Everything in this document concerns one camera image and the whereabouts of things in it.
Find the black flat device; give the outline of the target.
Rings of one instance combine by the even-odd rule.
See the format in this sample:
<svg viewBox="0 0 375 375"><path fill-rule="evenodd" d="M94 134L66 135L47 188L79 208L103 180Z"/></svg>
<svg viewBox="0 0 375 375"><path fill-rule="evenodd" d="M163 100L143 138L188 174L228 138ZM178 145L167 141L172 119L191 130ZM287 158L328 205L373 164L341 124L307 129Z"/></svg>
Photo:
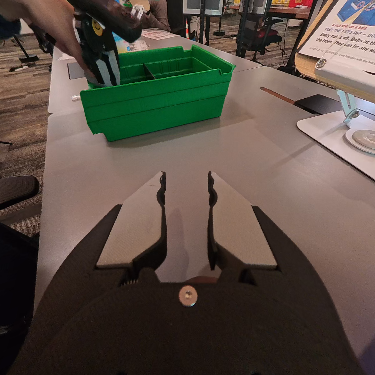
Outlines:
<svg viewBox="0 0 375 375"><path fill-rule="evenodd" d="M294 105L313 115L343 111L340 101L323 95L313 95L294 102Z"/></svg>

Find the black light stand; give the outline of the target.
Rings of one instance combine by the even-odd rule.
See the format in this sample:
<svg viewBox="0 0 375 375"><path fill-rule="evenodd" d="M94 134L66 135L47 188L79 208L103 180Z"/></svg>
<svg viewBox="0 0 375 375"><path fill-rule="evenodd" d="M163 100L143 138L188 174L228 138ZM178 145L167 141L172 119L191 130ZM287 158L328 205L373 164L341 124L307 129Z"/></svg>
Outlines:
<svg viewBox="0 0 375 375"><path fill-rule="evenodd" d="M22 43L18 39L17 36L13 36L13 41L19 46L21 51L23 52L23 56L18 56L18 59L21 63L24 64L33 64L39 61L39 58L36 54L28 54L26 49L23 47Z"/></svg>

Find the printed instruction sheet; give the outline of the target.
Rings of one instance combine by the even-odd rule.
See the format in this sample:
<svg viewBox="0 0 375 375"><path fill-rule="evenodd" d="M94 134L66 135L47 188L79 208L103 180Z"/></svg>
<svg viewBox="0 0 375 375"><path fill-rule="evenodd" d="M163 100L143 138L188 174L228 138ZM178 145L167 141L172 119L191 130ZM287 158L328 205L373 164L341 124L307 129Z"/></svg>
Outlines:
<svg viewBox="0 0 375 375"><path fill-rule="evenodd" d="M374 74L375 1L332 1L298 52Z"/></svg>

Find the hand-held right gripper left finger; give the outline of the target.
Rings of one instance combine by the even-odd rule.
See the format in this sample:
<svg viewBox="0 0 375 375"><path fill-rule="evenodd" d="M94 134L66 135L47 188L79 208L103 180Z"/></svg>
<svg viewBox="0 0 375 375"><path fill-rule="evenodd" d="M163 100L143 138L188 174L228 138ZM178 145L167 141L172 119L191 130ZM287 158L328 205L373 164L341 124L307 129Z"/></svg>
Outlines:
<svg viewBox="0 0 375 375"><path fill-rule="evenodd" d="M122 204L96 263L99 269L158 269L167 255L166 173L160 171Z"/></svg>

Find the text printed paper sheet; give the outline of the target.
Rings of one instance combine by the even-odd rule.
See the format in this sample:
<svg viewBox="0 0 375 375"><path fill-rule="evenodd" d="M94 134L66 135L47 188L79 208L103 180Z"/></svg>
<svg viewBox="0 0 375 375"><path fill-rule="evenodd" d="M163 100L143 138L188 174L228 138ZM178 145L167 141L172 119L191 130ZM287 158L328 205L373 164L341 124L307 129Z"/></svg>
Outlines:
<svg viewBox="0 0 375 375"><path fill-rule="evenodd" d="M165 30L151 28L142 30L142 36L152 40L164 40L176 37L177 35Z"/></svg>

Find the person's left forearm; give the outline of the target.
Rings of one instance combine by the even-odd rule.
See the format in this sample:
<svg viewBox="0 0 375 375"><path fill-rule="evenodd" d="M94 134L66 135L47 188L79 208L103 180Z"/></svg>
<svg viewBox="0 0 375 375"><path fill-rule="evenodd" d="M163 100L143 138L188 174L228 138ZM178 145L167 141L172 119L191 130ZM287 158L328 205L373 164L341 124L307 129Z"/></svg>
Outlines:
<svg viewBox="0 0 375 375"><path fill-rule="evenodd" d="M20 19L9 21L0 15L0 40L8 40L20 34L22 29Z"/></svg>

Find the blue printed packet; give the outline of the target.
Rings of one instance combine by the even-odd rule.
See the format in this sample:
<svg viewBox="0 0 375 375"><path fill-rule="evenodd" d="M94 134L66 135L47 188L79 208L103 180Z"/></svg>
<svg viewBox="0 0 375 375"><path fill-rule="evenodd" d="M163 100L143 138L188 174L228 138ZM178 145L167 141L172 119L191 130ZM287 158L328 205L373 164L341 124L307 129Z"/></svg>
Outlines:
<svg viewBox="0 0 375 375"><path fill-rule="evenodd" d="M116 44L118 54L127 53L127 52L131 51L130 44L127 41L122 39L120 36L118 36L114 32L112 32L112 35L113 35L114 40L115 40L115 44Z"/></svg>

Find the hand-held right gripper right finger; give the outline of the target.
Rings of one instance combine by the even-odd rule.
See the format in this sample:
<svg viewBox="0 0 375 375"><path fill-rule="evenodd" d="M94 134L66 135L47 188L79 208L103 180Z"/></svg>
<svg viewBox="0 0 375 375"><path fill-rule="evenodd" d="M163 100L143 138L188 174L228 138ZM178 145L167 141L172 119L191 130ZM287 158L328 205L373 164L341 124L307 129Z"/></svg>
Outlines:
<svg viewBox="0 0 375 375"><path fill-rule="evenodd" d="M211 270L276 269L276 259L251 203L213 171L208 173L208 191Z"/></svg>

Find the grey panel on stand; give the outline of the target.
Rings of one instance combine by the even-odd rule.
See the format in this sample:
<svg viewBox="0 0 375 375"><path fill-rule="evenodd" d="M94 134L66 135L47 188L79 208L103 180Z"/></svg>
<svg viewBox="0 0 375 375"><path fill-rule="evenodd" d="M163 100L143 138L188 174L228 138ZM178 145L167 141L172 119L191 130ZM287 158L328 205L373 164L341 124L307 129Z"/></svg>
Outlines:
<svg viewBox="0 0 375 375"><path fill-rule="evenodd" d="M196 41L202 45L209 44L210 21L216 17L221 19L224 10L223 0L183 0L184 20L188 20L189 31L196 31Z"/></svg>

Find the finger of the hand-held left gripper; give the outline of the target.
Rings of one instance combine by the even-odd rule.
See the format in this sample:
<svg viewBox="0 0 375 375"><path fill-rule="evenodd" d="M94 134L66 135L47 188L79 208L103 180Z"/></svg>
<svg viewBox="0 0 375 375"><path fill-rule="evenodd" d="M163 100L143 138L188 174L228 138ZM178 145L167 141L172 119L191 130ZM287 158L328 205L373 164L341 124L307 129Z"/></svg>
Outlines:
<svg viewBox="0 0 375 375"><path fill-rule="evenodd" d="M85 71L84 76L88 82L98 87L105 87L104 78L102 76L102 72L104 72L104 68L106 68L106 59L98 59L94 61L90 58L84 59L85 64L87 65L88 70L93 75L91 76L88 72Z"/></svg>
<svg viewBox="0 0 375 375"><path fill-rule="evenodd" d="M104 84L106 87L120 85L119 56L116 50L104 51L102 59L105 63Z"/></svg>

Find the white tilting document stand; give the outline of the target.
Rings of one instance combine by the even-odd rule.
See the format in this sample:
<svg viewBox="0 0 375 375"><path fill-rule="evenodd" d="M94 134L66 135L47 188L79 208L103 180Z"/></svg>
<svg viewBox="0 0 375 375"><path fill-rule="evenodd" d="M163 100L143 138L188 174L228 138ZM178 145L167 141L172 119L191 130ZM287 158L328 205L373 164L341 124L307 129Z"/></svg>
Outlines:
<svg viewBox="0 0 375 375"><path fill-rule="evenodd" d="M336 63L333 59L327 60L322 69L315 69L319 59L298 52L318 23L322 13L331 3L332 1L327 1L301 40L295 63L302 75L334 87L343 111L301 120L297 123L297 127L317 143L374 180L375 122L360 114L356 98L374 103L375 75L353 66Z"/></svg>

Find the green plastic bin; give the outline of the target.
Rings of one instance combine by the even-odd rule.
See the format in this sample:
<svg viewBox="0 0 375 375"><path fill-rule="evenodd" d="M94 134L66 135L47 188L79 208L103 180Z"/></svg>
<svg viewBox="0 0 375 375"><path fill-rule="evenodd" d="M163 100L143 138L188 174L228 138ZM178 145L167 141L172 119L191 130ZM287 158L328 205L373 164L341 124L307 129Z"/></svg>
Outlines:
<svg viewBox="0 0 375 375"><path fill-rule="evenodd" d="M198 45L119 57L119 86L80 92L92 134L113 142L221 116L234 64ZM145 80L143 63L158 79Z"/></svg>

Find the person's left hand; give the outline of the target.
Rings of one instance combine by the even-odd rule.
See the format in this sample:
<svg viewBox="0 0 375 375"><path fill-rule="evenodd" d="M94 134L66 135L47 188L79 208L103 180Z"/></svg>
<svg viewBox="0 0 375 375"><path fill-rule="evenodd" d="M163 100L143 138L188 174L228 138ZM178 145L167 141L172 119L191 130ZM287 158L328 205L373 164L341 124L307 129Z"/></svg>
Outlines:
<svg viewBox="0 0 375 375"><path fill-rule="evenodd" d="M24 20L39 26L55 40L55 46L72 56L86 73L90 73L82 58L82 49L73 27L74 7L65 0L19 1L25 9Z"/></svg>

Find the black office chair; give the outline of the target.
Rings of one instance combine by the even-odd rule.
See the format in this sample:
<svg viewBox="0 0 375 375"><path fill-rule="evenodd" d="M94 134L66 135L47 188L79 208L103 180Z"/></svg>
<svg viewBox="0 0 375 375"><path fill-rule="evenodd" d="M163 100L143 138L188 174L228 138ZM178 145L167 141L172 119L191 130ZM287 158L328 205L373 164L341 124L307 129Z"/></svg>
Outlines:
<svg viewBox="0 0 375 375"><path fill-rule="evenodd" d="M252 61L255 62L257 53L264 55L267 46L281 43L282 37L277 30L273 29L275 24L281 22L283 22L282 19L267 17L263 21L263 17L248 15L243 33L240 57L244 58L246 51L253 51Z"/></svg>

